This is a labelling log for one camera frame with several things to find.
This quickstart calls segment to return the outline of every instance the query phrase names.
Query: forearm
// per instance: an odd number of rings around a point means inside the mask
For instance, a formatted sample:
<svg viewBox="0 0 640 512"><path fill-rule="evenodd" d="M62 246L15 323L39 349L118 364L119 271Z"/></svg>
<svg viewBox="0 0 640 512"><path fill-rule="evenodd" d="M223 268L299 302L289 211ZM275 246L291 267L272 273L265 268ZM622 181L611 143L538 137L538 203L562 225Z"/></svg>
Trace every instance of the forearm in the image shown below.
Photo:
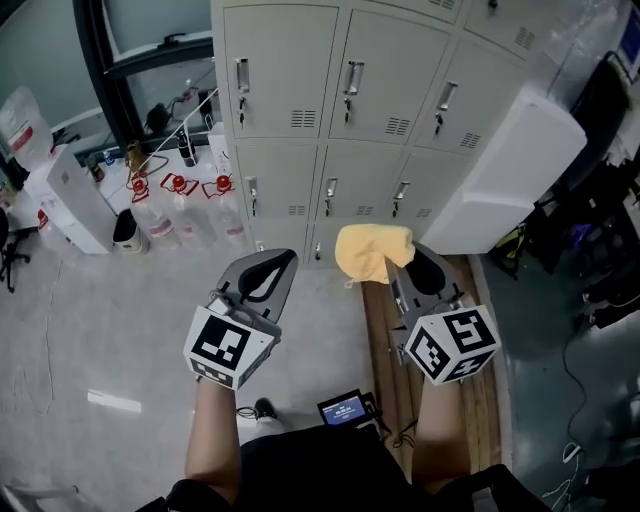
<svg viewBox="0 0 640 512"><path fill-rule="evenodd" d="M436 492L469 473L462 390L457 382L434 386L425 379L413 450L413 482Z"/></svg>
<svg viewBox="0 0 640 512"><path fill-rule="evenodd" d="M230 503L240 488L235 395L208 379L198 383L185 473L212 486Z"/></svg>

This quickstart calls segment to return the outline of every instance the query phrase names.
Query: shoe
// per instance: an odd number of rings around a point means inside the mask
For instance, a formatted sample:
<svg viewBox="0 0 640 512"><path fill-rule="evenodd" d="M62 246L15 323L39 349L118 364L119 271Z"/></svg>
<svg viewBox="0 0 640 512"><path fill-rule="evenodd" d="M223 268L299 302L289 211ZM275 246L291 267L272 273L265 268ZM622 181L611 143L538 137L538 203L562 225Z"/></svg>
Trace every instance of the shoe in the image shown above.
<svg viewBox="0 0 640 512"><path fill-rule="evenodd" d="M256 410L256 419L260 418L273 418L276 419L278 415L273 407L273 404L268 398L258 398L256 404L253 406Z"/></svg>

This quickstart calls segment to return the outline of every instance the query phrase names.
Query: black chair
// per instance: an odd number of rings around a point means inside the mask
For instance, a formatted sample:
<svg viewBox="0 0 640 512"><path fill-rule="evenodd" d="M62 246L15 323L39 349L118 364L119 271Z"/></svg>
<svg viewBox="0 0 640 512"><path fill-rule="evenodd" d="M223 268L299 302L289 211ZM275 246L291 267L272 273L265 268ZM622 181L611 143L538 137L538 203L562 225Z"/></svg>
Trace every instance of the black chair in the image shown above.
<svg viewBox="0 0 640 512"><path fill-rule="evenodd" d="M13 293L16 289L11 286L11 264L16 260L29 263L31 258L17 252L20 242L29 236L28 231L18 231L13 242L7 243L9 239L9 221L6 213L0 208L0 253L2 254L2 268L0 268L0 282L4 282L5 271L7 272L7 289Z"/></svg>

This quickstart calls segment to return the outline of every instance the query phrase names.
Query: plastic bottle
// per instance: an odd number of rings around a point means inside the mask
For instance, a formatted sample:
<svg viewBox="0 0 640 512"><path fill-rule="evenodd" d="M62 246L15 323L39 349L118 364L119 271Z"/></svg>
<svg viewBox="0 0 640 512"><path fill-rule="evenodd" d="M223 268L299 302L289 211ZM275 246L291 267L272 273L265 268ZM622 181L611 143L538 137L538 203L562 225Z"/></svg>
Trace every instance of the plastic bottle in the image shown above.
<svg viewBox="0 0 640 512"><path fill-rule="evenodd" d="M209 208L212 223L219 223L227 240L237 249L247 249L247 237L242 225L235 187L229 176L218 176L215 183L203 183L202 191L213 207Z"/></svg>
<svg viewBox="0 0 640 512"><path fill-rule="evenodd" d="M203 201L194 194L198 183L169 173L160 186L171 194L167 214L176 227L180 240L185 245L200 249L210 246L216 235Z"/></svg>
<svg viewBox="0 0 640 512"><path fill-rule="evenodd" d="M58 254L62 259L74 258L81 254L80 249L60 231L58 226L49 221L49 217L42 210L38 210L38 233L43 245Z"/></svg>
<svg viewBox="0 0 640 512"><path fill-rule="evenodd" d="M51 156L53 135L26 87L18 87L2 106L0 133L18 163L29 172Z"/></svg>
<svg viewBox="0 0 640 512"><path fill-rule="evenodd" d="M173 224L162 209L151 202L146 180L133 180L133 193L131 213L151 243L165 249L178 247L180 239L173 229Z"/></svg>

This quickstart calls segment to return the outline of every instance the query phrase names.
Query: floor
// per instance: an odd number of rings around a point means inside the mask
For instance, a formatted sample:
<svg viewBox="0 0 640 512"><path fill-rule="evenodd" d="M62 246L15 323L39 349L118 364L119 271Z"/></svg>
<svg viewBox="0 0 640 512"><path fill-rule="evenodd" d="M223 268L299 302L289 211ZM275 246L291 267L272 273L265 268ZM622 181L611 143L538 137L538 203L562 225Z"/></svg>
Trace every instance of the floor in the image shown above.
<svg viewBox="0 0 640 512"><path fill-rule="evenodd" d="M518 281L488 257L482 262L507 362L513 472L541 496L575 470L575 459L562 463L562 450L569 442L567 424L582 394L565 373L561 354L572 338L572 318L582 311L579 297L587 282L569 257L549 275L525 253ZM585 328L571 339L567 363L587 393L586 406L572 427L587 450L586 461L580 457L581 465L586 462L583 467L621 462L630 448L637 454L637 447L609 438L629 429L629 397L638 393L640 376L639 332L640 312L636 312L602 330ZM584 481L583 474L581 469L576 482ZM558 496L545 501L551 506Z"/></svg>
<svg viewBox="0 0 640 512"><path fill-rule="evenodd" d="M16 293L0 287L0 483L76 485L81 496L66 510L135 510L166 495L182 476L193 414L184 340L234 256L217 242L60 266L37 236L23 252L32 262L17 269ZM303 428L320 422L319 401L372 390L361 291L345 281L338 270L298 271L282 343L238 392L239 406L268 396ZM141 413L91 403L89 390L138 403Z"/></svg>

